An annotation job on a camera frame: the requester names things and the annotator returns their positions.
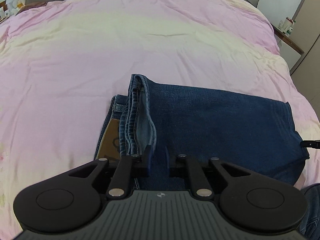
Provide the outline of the pink and cream duvet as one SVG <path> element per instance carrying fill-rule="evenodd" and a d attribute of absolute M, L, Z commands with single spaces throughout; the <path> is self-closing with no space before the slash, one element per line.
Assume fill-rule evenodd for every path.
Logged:
<path fill-rule="evenodd" d="M 16 195 L 93 159 L 132 74 L 288 102 L 303 139 L 319 120 L 267 18 L 244 0 L 66 0 L 1 25 L 1 239 Z"/>

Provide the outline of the beige wardrobe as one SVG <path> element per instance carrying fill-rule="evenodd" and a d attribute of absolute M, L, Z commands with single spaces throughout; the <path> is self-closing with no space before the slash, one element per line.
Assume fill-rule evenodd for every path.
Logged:
<path fill-rule="evenodd" d="M 304 51 L 291 78 L 319 115 L 319 0 L 304 0 L 290 38 Z"/>

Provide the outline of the white right nightstand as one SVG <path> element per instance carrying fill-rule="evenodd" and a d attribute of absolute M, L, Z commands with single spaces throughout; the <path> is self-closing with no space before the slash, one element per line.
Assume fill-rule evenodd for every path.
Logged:
<path fill-rule="evenodd" d="M 272 25 L 274 30 L 274 36 L 279 47 L 279 53 L 281 57 L 287 62 L 289 71 L 296 65 L 304 51 L 292 42 L 289 37 L 282 33 L 277 27 Z"/>

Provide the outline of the left nightstand with clutter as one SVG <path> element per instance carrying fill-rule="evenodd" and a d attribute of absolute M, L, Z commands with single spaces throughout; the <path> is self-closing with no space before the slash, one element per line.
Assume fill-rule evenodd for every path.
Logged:
<path fill-rule="evenodd" d="M 25 0 L 5 0 L 1 2 L 1 23 L 17 15 L 25 6 Z"/>

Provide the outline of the blue denim jeans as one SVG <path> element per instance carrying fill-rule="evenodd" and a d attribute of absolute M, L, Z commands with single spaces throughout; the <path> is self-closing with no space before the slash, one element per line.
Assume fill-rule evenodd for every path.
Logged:
<path fill-rule="evenodd" d="M 295 184 L 309 153 L 295 129 L 291 107 L 277 100 L 224 90 L 166 85 L 131 76 L 127 95 L 112 98 L 105 119 L 119 121 L 112 141 L 121 156 L 146 157 L 141 190 L 182 190 L 169 177 L 175 157 L 206 163 L 217 157 L 270 178 Z"/>

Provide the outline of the operator blue jeans leg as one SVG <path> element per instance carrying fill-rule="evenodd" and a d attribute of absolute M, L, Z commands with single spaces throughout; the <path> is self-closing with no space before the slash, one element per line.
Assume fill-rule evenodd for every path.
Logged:
<path fill-rule="evenodd" d="M 304 189 L 302 193 L 308 202 L 308 208 L 299 226 L 299 233 L 306 239 L 320 239 L 320 185 L 313 184 Z"/>

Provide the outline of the clear glass cup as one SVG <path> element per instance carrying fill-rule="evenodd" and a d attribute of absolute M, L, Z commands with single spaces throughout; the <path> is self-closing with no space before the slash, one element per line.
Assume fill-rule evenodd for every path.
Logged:
<path fill-rule="evenodd" d="M 285 22 L 281 21 L 279 25 L 279 30 L 284 31 L 284 29 L 285 29 Z"/>

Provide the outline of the white bottle red lid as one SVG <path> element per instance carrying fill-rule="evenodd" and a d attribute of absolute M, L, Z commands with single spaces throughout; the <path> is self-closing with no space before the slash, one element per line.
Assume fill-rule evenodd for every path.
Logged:
<path fill-rule="evenodd" d="M 285 18 L 285 21 L 283 22 L 282 25 L 282 31 L 283 33 L 287 33 L 287 31 L 294 25 L 294 20 L 292 20 L 291 18 Z"/>

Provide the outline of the green label plastic bottle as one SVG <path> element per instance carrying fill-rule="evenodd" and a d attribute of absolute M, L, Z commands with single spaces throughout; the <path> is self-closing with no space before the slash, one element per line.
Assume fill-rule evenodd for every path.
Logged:
<path fill-rule="evenodd" d="M 295 26 L 295 23 L 296 23 L 295 20 L 293 20 L 291 26 L 288 28 L 288 30 L 287 30 L 287 32 L 286 32 L 287 37 L 289 37 L 289 36 L 292 34 L 293 28 L 294 28 L 294 26 Z"/>

